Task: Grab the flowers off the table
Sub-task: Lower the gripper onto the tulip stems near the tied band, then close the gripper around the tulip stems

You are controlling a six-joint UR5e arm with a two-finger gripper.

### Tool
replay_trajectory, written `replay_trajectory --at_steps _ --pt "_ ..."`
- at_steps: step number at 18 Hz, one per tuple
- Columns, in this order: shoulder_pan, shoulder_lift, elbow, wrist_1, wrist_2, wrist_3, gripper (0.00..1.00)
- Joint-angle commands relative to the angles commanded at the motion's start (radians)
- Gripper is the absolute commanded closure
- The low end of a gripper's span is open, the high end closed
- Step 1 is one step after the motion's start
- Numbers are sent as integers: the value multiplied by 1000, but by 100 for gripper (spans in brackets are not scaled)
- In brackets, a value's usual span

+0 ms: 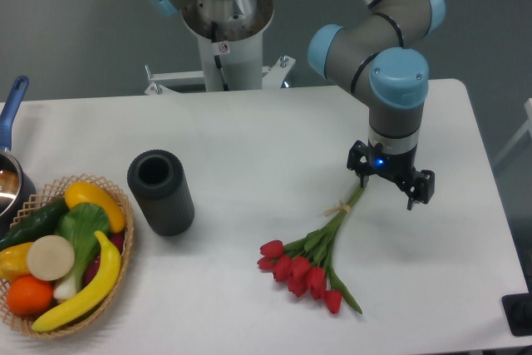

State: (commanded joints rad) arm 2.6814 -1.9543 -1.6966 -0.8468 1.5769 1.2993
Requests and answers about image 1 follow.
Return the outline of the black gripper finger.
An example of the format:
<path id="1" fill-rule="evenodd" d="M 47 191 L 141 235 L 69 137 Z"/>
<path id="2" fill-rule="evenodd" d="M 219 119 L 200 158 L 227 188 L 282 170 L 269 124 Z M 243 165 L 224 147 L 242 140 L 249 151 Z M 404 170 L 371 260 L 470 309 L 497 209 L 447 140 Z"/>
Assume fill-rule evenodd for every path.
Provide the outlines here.
<path id="1" fill-rule="evenodd" d="M 359 185 L 361 188 L 366 188 L 369 181 L 369 172 L 367 166 L 367 160 L 364 153 L 358 150 L 349 151 L 347 157 L 347 168 L 353 171 L 359 179 Z"/>
<path id="2" fill-rule="evenodd" d="M 427 204 L 435 192 L 435 173 L 433 171 L 414 171 L 413 181 L 408 193 L 407 209 L 414 204 Z"/>

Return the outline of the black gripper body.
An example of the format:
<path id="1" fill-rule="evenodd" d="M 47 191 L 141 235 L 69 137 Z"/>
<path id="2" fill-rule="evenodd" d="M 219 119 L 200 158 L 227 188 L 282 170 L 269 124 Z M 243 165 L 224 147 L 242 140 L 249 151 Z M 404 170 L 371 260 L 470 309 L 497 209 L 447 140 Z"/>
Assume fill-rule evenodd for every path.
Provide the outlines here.
<path id="1" fill-rule="evenodd" d="M 411 187 L 414 171 L 432 171 L 416 170 L 414 166 L 416 146 L 406 153 L 390 155 L 383 151 L 382 145 L 366 145 L 362 141 L 356 141 L 350 151 L 354 150 L 365 154 L 370 176 L 378 175 L 394 183 L 406 194 Z"/>

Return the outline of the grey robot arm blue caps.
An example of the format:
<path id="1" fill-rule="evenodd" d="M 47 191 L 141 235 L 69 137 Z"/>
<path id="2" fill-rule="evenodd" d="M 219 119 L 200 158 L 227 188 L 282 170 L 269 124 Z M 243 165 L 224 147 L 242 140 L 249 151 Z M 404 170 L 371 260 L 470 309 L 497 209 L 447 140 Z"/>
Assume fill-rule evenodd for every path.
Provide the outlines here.
<path id="1" fill-rule="evenodd" d="M 162 14 L 179 13 L 195 34 L 208 91 L 262 89 L 263 33 L 273 0 L 149 0 Z M 426 59 L 412 45 L 446 15 L 444 0 L 364 0 L 369 18 L 354 28 L 321 27 L 308 45 L 308 64 L 369 110 L 366 141 L 348 153 L 362 184 L 371 175 L 394 183 L 410 204 L 435 191 L 431 170 L 417 170 L 416 148 L 428 92 Z"/>

